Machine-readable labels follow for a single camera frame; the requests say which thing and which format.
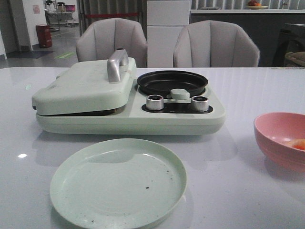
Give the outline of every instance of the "pink bowl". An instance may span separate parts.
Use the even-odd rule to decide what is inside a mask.
[[[305,139],[305,115],[285,112],[267,113],[254,121],[254,134],[261,151],[277,164],[305,172],[305,150],[286,144]]]

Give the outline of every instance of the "black pan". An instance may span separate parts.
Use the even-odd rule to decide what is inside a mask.
[[[141,75],[137,83],[140,90],[147,95],[158,94],[166,98],[172,89],[181,88],[187,90],[190,97],[193,97],[204,92],[208,80],[196,73],[165,70]]]

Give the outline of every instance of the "chair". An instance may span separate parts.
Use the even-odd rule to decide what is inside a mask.
[[[111,18],[92,23],[76,44],[79,62],[106,60],[124,48],[137,67],[146,67],[147,41],[139,22]]]
[[[174,67],[257,67],[260,52],[238,25],[201,21],[186,25],[173,53]]]

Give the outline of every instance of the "gray floor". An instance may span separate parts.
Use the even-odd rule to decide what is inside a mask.
[[[62,25],[59,31],[51,32],[51,47],[35,49],[39,51],[53,51],[52,53],[49,53],[37,59],[8,58],[6,60],[0,60],[0,68],[71,67],[73,64],[78,62],[75,45],[79,37],[80,31],[78,25],[73,28],[65,27],[64,25]]]

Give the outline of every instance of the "glossy table surface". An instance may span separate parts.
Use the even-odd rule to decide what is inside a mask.
[[[147,139],[183,161],[188,187],[158,229],[301,229],[305,174],[281,168],[258,148],[256,116],[305,113],[305,69],[194,68],[226,109],[221,130],[205,136],[61,135],[42,131],[31,97],[65,68],[0,69],[0,229],[78,229],[50,200],[50,181],[69,156],[116,138]],[[159,69],[138,69],[138,75]]]

